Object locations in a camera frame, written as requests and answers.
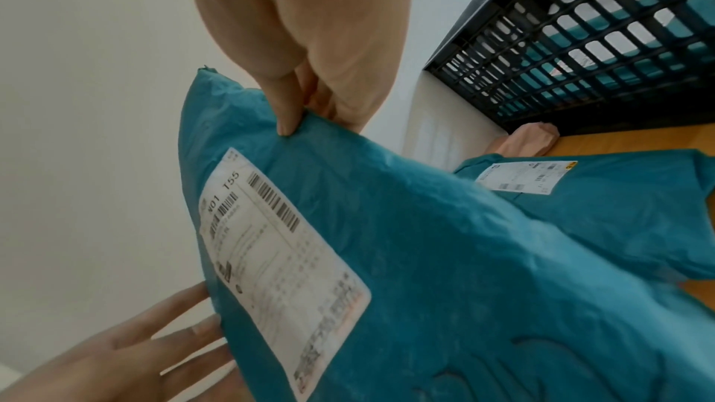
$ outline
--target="package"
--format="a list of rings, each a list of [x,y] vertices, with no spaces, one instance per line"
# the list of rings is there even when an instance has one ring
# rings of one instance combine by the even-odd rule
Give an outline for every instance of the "package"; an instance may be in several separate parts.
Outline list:
[[[715,158],[697,150],[528,159],[491,154],[464,162],[455,174],[633,272],[668,281],[715,278],[715,232],[706,205],[715,188]]]
[[[258,402],[700,401],[715,320],[491,191],[200,70],[179,132],[212,302]]]

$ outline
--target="wooden table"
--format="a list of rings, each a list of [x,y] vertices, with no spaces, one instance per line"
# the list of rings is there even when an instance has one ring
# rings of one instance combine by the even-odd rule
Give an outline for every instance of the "wooden table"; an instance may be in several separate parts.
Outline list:
[[[715,124],[564,137],[547,155],[587,156],[682,148],[715,156]],[[708,199],[708,207],[715,226],[715,194]],[[715,281],[689,281],[682,288],[715,310]]]

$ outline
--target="sticker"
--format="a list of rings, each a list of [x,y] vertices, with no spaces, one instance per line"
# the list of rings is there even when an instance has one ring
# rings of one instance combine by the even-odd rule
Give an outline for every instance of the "sticker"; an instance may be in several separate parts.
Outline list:
[[[199,203],[200,233],[219,279],[305,402],[370,303],[369,289],[237,150],[226,152]]]
[[[494,164],[477,178],[490,190],[551,195],[551,191],[579,162],[506,162]]]

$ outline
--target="black plastic basket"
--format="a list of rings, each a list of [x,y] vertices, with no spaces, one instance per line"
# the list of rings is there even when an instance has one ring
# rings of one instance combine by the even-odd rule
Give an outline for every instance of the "black plastic basket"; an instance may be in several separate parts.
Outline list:
[[[488,0],[427,70],[508,132],[715,121],[715,0]]]

